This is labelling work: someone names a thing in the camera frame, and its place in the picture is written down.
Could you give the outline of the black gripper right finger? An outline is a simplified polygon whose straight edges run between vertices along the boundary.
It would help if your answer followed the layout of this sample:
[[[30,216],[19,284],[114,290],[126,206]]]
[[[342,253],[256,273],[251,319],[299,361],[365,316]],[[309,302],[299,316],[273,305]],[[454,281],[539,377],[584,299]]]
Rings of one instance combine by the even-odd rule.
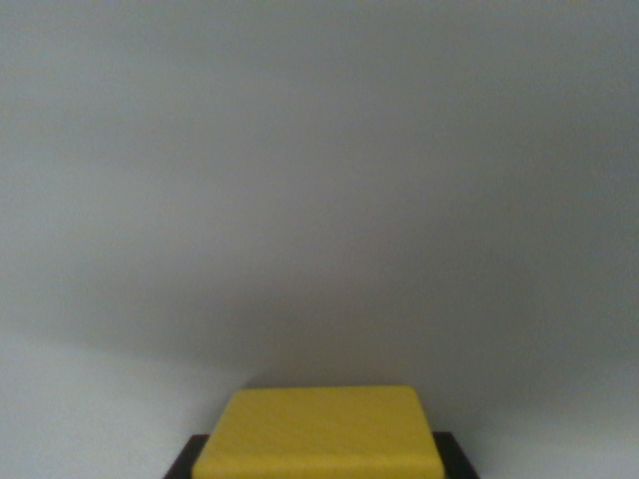
[[[443,464],[445,478],[480,478],[479,474],[451,432],[436,431],[433,433],[433,439]]]

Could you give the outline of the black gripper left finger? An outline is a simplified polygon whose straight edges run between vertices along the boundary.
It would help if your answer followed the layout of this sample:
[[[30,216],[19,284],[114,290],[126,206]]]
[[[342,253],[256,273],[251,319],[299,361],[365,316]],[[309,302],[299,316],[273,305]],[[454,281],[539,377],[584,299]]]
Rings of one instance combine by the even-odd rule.
[[[166,479],[191,479],[192,469],[208,439],[208,434],[192,435],[166,472]]]

